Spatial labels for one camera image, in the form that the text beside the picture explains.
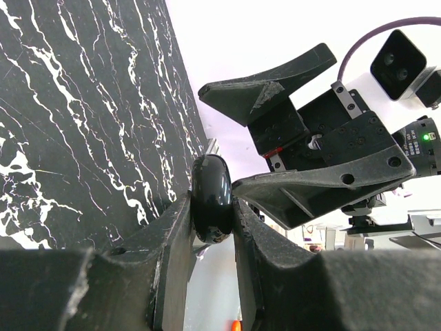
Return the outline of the black earbud charging case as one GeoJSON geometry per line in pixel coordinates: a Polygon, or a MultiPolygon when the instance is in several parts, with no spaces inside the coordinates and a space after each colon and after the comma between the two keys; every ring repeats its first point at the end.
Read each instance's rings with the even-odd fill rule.
{"type": "Polygon", "coordinates": [[[198,238],[221,243],[233,228],[232,182],[225,160],[204,154],[192,166],[191,217],[198,238]]]}

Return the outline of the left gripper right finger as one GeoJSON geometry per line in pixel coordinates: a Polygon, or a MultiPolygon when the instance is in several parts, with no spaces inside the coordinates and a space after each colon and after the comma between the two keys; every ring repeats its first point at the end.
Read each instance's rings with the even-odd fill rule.
{"type": "Polygon", "coordinates": [[[233,207],[245,330],[440,329],[439,251],[314,254],[233,207]]]}

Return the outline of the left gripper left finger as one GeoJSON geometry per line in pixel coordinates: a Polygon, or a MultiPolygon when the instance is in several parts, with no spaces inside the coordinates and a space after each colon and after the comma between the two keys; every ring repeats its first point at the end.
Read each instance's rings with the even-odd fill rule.
{"type": "Polygon", "coordinates": [[[182,330],[190,195],[120,246],[1,251],[2,330],[182,330]]]}

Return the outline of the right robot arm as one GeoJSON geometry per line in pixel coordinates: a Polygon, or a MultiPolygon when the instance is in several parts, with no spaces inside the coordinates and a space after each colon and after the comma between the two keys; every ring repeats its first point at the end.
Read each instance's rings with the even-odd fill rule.
{"type": "Polygon", "coordinates": [[[249,130],[269,172],[237,180],[235,196],[286,229],[334,210],[365,217],[374,198],[440,173],[440,139],[421,117],[390,132],[357,90],[339,81],[301,108],[291,94],[336,62],[321,43],[249,77],[208,83],[199,99],[249,130]]]}

